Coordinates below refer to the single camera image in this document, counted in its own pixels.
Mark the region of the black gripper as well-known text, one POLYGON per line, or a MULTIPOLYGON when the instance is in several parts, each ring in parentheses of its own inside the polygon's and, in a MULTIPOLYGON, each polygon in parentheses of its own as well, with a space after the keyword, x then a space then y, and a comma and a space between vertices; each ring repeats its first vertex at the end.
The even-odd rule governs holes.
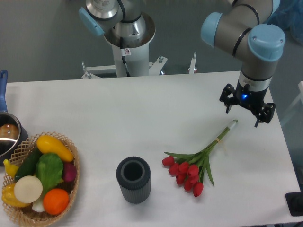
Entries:
POLYGON ((267 89, 257 92, 245 90, 239 82, 236 89, 231 84, 227 84, 221 93, 219 101, 226 107, 226 113, 234 105, 240 105, 250 110, 256 117, 254 127, 257 127, 260 123, 270 123, 275 113, 275 103, 264 103, 266 92, 267 89))

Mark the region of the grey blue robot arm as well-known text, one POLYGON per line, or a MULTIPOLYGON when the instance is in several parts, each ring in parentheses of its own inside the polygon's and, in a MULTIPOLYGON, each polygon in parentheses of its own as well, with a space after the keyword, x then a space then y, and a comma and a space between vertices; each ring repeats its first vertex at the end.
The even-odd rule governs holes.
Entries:
MULTIPOLYGON (((266 20, 279 4, 277 0, 235 0, 229 14, 211 13, 201 27, 205 43, 242 62, 237 86, 226 85, 220 101, 227 110, 234 105, 250 110, 257 123, 269 123, 276 108, 264 97, 283 54, 285 34, 266 20)), ((112 46, 118 77, 151 74, 149 44, 155 25, 139 1, 88 0, 79 17, 93 35, 104 36, 112 46)))

